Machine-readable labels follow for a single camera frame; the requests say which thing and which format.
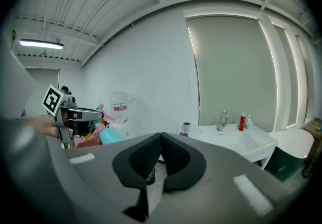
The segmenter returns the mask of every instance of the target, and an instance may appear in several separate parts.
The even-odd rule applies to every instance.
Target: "chrome faucet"
[[[227,119],[228,119],[227,111],[223,110],[220,114],[220,121],[218,122],[218,125],[217,125],[218,131],[222,131],[227,126]]]

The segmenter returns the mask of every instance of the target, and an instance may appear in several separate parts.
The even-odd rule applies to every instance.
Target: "cup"
[[[183,132],[188,134],[189,130],[190,130],[190,123],[189,122],[183,123]]]

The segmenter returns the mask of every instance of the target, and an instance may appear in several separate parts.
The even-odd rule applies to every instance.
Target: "floor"
[[[302,170],[304,165],[283,185],[290,193],[297,191],[309,182],[309,178],[302,177]],[[157,205],[162,200],[162,191],[164,179],[167,176],[166,166],[157,163],[155,166],[155,182],[152,185],[147,186],[147,200],[149,204],[149,215],[153,213]]]

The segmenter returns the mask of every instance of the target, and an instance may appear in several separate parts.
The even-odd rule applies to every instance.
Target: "sink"
[[[192,126],[188,136],[199,141],[228,148],[236,153],[251,158],[267,151],[272,151],[277,140],[255,125],[244,131],[237,129],[237,124],[227,125],[222,131],[217,126]]]

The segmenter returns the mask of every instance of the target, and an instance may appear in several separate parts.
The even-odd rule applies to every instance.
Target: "ceiling light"
[[[29,40],[29,39],[21,39],[19,42],[23,46],[42,47],[42,48],[50,48],[50,49],[62,49],[64,46],[61,43],[39,41],[39,40]]]

